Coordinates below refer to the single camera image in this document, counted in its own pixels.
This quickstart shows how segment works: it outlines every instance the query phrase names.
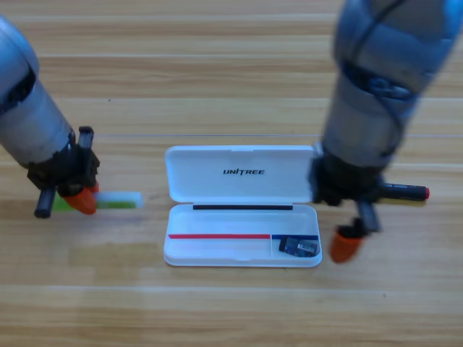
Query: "white plastic case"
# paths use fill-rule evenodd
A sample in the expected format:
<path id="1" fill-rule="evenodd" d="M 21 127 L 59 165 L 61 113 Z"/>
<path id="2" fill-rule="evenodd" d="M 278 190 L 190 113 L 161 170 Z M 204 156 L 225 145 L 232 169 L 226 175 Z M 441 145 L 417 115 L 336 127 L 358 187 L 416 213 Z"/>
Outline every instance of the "white plastic case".
<path id="1" fill-rule="evenodd" d="M 312 155 L 310 146 L 169 148 L 170 196 L 187 204 L 173 207 L 169 214 L 166 262 L 239 267 L 319 264 L 317 214 L 303 205 L 312 199 L 307 180 Z M 280 252 L 285 235 L 311 239 L 318 244 L 316 255 Z"/>

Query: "open case lid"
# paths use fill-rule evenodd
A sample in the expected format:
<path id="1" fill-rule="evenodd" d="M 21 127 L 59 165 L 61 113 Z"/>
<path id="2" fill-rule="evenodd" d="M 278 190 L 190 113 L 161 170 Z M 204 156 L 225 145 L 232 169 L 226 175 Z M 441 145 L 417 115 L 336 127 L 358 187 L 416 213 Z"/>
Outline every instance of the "open case lid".
<path id="1" fill-rule="evenodd" d="M 312 199 L 311 146 L 179 146 L 166 152 L 171 198 L 208 204 Z"/>

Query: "black strip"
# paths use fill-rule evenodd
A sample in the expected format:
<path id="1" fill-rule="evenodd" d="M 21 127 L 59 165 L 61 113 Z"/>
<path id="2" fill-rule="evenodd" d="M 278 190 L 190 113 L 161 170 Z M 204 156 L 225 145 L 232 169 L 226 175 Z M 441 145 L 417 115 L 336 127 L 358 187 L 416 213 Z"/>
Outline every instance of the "black strip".
<path id="1" fill-rule="evenodd" d="M 292 205 L 193 205 L 193 210 L 292 210 Z"/>

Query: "wooden table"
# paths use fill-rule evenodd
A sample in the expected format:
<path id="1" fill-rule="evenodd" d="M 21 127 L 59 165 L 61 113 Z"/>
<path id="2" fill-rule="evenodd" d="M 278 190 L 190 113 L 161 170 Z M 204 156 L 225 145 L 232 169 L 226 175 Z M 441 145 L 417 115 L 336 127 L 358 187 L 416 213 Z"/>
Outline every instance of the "wooden table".
<path id="1" fill-rule="evenodd" d="M 462 346 L 463 46 L 423 100 L 347 265 L 180 268 L 163 261 L 172 145 L 310 145 L 336 70 L 340 0 L 0 0 L 76 128 L 97 132 L 104 190 L 145 208 L 36 220 L 37 190 L 0 152 L 0 346 Z M 322 242 L 354 207 L 316 206 Z"/>

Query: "green object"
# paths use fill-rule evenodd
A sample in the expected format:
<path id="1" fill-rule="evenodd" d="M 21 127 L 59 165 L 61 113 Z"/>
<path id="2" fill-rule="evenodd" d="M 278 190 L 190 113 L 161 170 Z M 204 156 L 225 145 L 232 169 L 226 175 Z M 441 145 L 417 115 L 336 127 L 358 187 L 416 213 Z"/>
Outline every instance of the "green object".
<path id="1" fill-rule="evenodd" d="M 114 208 L 140 208 L 140 200 L 141 205 L 143 204 L 141 194 L 134 194 L 132 192 L 95 193 L 95 199 L 97 210 L 108 210 Z M 56 195 L 52 210 L 54 212 L 66 212 L 74 211 L 75 209 L 70 207 L 62 197 Z"/>

